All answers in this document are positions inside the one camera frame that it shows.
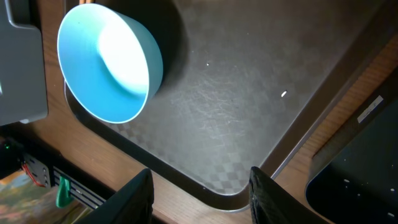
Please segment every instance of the gray plastic object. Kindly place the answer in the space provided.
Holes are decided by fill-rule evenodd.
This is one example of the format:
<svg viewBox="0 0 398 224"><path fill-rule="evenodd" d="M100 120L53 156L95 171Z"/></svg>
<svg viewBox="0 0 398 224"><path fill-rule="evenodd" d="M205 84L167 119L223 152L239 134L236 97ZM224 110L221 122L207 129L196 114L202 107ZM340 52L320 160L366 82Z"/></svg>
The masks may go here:
<svg viewBox="0 0 398 224"><path fill-rule="evenodd" d="M30 24L29 0L0 0L0 126L48 113L42 34Z"/></svg>

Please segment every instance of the scratched surface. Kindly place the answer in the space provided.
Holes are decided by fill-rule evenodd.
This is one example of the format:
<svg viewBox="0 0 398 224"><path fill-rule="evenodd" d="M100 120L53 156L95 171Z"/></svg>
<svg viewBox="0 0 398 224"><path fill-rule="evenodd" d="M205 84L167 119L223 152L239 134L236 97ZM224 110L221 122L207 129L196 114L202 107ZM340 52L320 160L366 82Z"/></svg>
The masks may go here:
<svg viewBox="0 0 398 224"><path fill-rule="evenodd" d="M180 58L165 65L164 84L136 119L107 125L219 194L244 188L250 167L262 164L379 7L370 0L173 4L182 20Z"/></svg>

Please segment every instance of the green clip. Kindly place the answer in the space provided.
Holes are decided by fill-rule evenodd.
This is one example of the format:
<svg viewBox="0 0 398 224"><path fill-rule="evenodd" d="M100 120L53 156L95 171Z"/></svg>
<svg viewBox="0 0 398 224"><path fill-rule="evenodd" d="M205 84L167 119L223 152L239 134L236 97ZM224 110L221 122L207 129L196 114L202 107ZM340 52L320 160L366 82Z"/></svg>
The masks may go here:
<svg viewBox="0 0 398 224"><path fill-rule="evenodd" d="M55 205L58 208L65 208L73 201L70 196L70 181L60 175L60 185L58 187L57 199Z"/></svg>

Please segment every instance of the blue cup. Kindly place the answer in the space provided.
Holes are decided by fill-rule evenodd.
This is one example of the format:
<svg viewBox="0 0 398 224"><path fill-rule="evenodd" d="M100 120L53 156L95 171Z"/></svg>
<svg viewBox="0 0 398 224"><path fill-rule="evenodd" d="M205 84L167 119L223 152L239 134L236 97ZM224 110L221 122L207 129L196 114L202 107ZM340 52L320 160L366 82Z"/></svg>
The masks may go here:
<svg viewBox="0 0 398 224"><path fill-rule="evenodd" d="M134 119L160 87L163 62L154 37L107 7L82 4L69 11L57 48L73 96L105 122Z"/></svg>

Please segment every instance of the wooden surface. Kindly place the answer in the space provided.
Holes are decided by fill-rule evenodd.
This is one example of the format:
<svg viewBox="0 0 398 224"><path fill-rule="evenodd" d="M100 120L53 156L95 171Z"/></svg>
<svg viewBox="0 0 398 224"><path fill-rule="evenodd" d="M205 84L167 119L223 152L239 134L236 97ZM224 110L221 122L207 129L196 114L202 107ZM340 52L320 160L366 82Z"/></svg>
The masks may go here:
<svg viewBox="0 0 398 224"><path fill-rule="evenodd" d="M57 32L63 17L62 0L38 0L42 26L49 115L30 128L62 155L114 190L120 189L144 166L80 124L63 95L57 58ZM304 188L311 158L350 114L398 64L398 37L373 61L354 86L289 162L276 181L298 201L307 204ZM154 214L168 223L251 223L250 210L216 211L154 174Z"/></svg>

